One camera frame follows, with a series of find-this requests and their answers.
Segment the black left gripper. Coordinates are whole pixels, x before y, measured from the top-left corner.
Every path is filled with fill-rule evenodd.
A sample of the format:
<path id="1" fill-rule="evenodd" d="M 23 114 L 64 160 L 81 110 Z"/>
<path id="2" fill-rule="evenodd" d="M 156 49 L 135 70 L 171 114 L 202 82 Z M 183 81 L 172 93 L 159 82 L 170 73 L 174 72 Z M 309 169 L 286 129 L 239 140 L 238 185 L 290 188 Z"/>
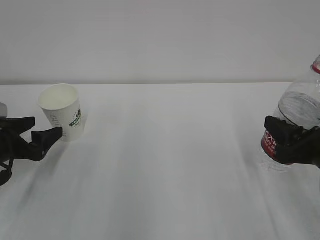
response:
<path id="1" fill-rule="evenodd" d="M 43 160 L 51 147 L 63 136 L 63 128 L 55 127 L 46 131 L 32 131 L 31 142 L 20 135 L 35 126 L 35 117 L 0 119 L 0 185 L 12 177 L 15 159 Z"/>

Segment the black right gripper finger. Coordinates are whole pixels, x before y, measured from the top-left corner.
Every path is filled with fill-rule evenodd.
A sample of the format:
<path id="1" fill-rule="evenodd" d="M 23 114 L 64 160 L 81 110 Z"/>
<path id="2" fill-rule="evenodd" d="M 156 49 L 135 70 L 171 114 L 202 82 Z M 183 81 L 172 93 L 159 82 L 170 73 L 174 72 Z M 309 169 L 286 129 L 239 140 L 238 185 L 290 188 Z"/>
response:
<path id="1" fill-rule="evenodd" d="M 264 152 L 282 165 L 319 165 L 320 128 L 305 130 L 273 116 L 264 122 Z"/>

